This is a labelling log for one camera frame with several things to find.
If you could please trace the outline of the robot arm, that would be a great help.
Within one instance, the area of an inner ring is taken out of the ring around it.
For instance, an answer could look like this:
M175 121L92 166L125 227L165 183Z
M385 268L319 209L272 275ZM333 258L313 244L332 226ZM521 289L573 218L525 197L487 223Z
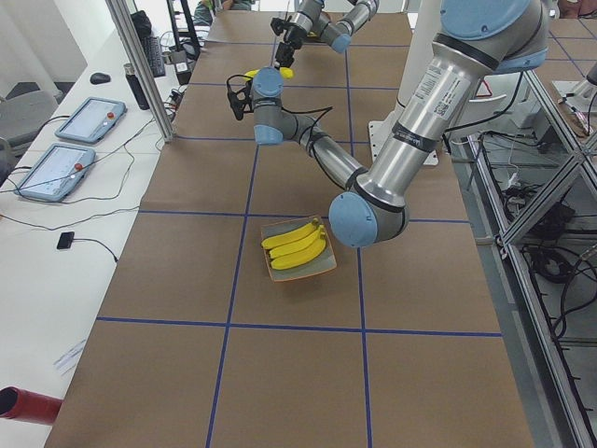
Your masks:
M344 245L365 247L405 230L410 182L480 81L534 69L546 59L549 18L541 1L443 1L433 12L438 20L430 41L433 56L369 168L313 118L283 109L279 69L263 67L252 79L257 144L295 141L341 185L328 218Z
M309 34L327 44L337 53L343 53L352 42L353 35L370 21L378 11L379 2L373 0L351 1L353 7L334 22L324 11L325 2L306 0L285 19L271 20L271 29L282 38L274 55L274 67L289 68L296 50L302 48Z

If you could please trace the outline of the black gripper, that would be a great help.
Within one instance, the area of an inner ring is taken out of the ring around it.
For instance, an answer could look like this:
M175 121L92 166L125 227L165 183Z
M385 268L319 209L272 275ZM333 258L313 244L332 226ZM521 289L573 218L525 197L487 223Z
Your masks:
M308 31L294 22L284 22L282 31L284 37L275 52L274 65L278 68L290 68L295 61L295 50L302 48Z

